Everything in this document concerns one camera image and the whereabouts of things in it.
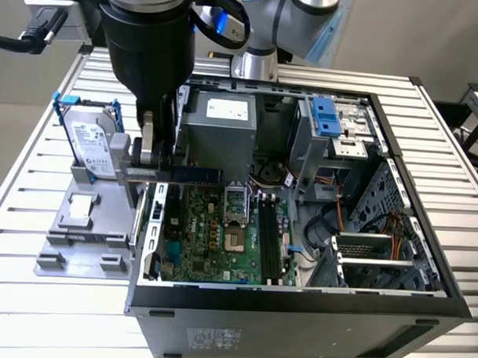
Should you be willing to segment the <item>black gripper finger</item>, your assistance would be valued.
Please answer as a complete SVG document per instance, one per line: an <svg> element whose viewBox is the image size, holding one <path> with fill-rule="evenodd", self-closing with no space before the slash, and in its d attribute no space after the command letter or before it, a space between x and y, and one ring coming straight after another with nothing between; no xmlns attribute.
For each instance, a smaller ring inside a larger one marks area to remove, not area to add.
<svg viewBox="0 0 478 358"><path fill-rule="evenodd" d="M177 133L177 94L136 100L140 137L133 141L130 165L138 178L171 182L173 147Z"/></svg>

